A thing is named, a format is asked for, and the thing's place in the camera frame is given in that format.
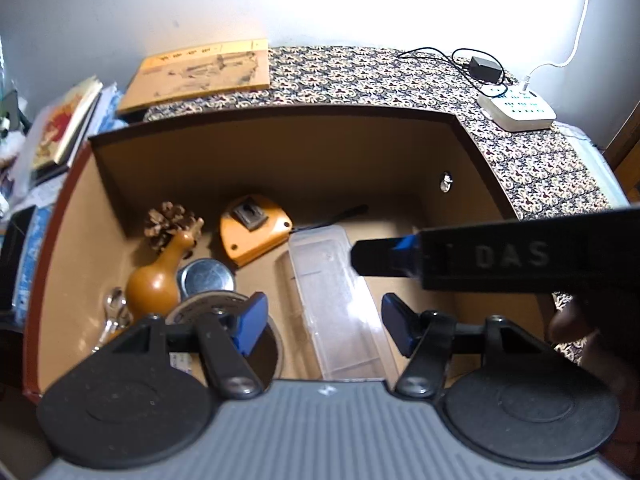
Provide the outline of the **person's hand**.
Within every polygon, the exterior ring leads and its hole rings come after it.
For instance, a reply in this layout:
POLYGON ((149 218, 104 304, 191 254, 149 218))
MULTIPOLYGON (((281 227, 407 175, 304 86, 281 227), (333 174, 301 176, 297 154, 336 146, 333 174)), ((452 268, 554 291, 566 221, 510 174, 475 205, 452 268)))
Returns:
POLYGON ((613 341, 602 337, 574 300, 555 313, 548 328, 556 344, 585 339, 580 365, 599 377, 617 396, 620 420, 603 455, 626 474, 639 473, 639 369, 613 341))

